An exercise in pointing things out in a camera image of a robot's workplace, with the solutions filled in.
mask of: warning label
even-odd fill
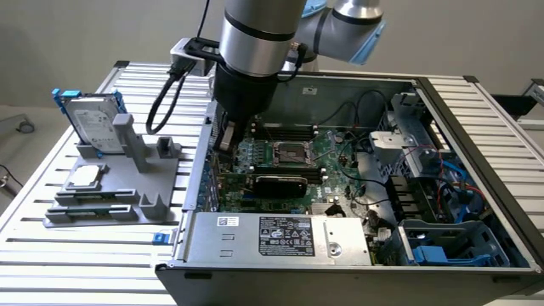
[[[315,256],[311,218],[261,217],[259,253],[265,256]]]

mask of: slotted aluminum table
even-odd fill
[[[167,80],[169,67],[138,63],[117,67],[98,89],[111,92],[118,88],[123,92],[137,133],[146,132],[147,114]],[[457,76],[427,77],[531,220],[544,231],[542,149],[479,84]],[[173,136],[185,146],[173,185],[171,210],[177,214],[185,202],[209,101],[209,79],[189,77],[162,134],[145,136],[149,143],[157,143],[159,136]],[[169,105],[159,108],[158,121],[167,109]],[[175,305],[151,269],[154,263],[170,258],[173,247],[153,246],[151,240],[157,232],[171,230],[177,224],[55,230],[42,225],[46,209],[77,161],[77,141],[70,128],[0,217],[0,305]],[[521,298],[513,296],[491,305],[544,305],[544,293]]]

